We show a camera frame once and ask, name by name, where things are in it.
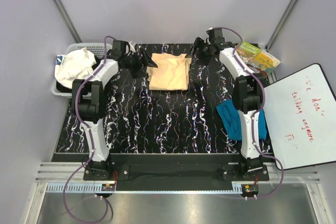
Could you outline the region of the peach t shirt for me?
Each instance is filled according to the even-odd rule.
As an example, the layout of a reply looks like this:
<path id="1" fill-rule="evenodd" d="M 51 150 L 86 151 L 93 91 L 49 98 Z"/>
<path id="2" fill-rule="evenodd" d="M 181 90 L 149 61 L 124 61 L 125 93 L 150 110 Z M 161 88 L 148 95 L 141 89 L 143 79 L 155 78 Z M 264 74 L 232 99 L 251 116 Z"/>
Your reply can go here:
<path id="1" fill-rule="evenodd" d="M 191 58 L 186 54 L 175 56 L 168 53 L 153 53 L 157 68 L 147 67 L 149 89 L 154 91 L 187 90 Z"/>

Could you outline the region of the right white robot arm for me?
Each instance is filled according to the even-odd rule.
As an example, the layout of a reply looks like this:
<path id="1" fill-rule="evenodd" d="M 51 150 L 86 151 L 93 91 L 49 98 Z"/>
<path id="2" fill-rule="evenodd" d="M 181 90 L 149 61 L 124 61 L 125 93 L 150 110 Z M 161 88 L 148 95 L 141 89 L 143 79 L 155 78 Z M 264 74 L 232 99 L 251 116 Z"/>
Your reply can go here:
<path id="1" fill-rule="evenodd" d="M 238 35 L 240 43 L 234 45 L 225 40 L 223 30 L 238 35 L 230 28 L 211 27 L 206 31 L 207 39 L 195 39 L 187 57 L 196 57 L 202 65 L 209 64 L 211 57 L 218 57 L 234 78 L 232 101 L 238 111 L 242 135 L 238 173 L 244 180 L 256 179 L 263 171 L 258 128 L 260 111 L 265 103 L 262 75 L 255 74 L 240 58 L 237 48 L 243 43 L 241 35 Z"/>

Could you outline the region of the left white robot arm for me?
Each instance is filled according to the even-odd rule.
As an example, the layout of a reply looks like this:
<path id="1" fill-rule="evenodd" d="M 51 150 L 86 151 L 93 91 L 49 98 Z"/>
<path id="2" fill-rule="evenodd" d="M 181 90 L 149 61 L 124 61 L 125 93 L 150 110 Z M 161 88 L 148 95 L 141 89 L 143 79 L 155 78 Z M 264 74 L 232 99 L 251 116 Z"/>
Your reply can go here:
<path id="1" fill-rule="evenodd" d="M 122 69 L 130 71 L 132 78 L 144 76 L 146 67 L 157 67 L 144 48 L 136 51 L 131 42 L 114 40 L 112 48 L 104 43 L 104 56 L 93 73 L 72 83 L 72 109 L 84 129 L 89 159 L 84 166 L 103 180 L 113 175 L 112 161 L 103 132 L 103 118 L 106 112 L 104 88 L 112 77 Z"/>

